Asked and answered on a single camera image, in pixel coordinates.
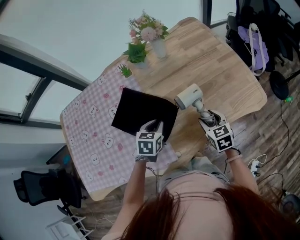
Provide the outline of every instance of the woman's left arm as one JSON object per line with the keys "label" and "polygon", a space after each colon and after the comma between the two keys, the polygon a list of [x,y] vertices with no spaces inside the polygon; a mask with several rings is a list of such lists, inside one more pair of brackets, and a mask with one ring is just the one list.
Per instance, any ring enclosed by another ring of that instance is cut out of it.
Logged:
{"label": "woman's left arm", "polygon": [[138,161],[125,189],[123,205],[108,233],[122,233],[144,202],[146,161]]}

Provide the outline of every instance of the white vase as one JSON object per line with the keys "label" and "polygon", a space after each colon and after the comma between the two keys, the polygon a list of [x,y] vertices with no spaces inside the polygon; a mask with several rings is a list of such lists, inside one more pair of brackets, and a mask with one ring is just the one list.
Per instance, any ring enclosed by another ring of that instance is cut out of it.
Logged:
{"label": "white vase", "polygon": [[151,41],[151,46],[157,57],[164,58],[167,55],[165,41],[161,38]]}
{"label": "white vase", "polygon": [[145,69],[148,68],[148,60],[147,57],[145,58],[144,62],[134,63],[135,67],[138,69]]}

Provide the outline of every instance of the wooden tabletop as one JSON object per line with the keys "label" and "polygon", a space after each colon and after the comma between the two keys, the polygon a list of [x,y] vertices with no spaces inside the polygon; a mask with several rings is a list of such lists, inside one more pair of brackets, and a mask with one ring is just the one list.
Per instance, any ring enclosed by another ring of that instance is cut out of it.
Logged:
{"label": "wooden tabletop", "polygon": [[[267,96],[246,64],[199,20],[188,17],[169,32],[166,58],[157,58],[147,44],[149,68],[136,69],[128,63],[143,92],[174,102],[178,93],[196,83],[203,91],[205,107],[225,114],[229,123],[266,104]],[[198,118],[194,107],[178,111],[168,142],[182,156],[171,169],[189,161],[206,144]],[[114,188],[93,192],[91,197],[101,200]]]}

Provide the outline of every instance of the power plug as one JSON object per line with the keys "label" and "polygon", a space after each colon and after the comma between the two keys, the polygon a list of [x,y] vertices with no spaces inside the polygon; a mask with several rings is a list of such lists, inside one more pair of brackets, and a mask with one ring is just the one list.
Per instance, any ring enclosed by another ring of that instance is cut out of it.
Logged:
{"label": "power plug", "polygon": [[259,164],[259,161],[257,161],[257,160],[253,160],[253,161],[252,161],[250,171],[251,171],[253,177],[256,177],[256,174],[255,174],[255,173],[257,172],[257,166],[258,166],[258,164]]}

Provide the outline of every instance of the long hair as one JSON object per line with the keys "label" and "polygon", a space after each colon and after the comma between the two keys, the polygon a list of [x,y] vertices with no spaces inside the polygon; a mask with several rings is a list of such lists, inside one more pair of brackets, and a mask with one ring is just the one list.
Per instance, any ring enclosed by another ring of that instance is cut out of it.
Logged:
{"label": "long hair", "polygon": [[[222,196],[231,216],[232,239],[299,239],[300,229],[296,223],[285,218],[270,202],[253,191],[245,187],[228,186],[217,188],[215,192]],[[168,190],[163,191],[155,199],[143,204],[121,240],[173,240],[183,217],[179,216],[179,208],[180,197],[174,200]]]}

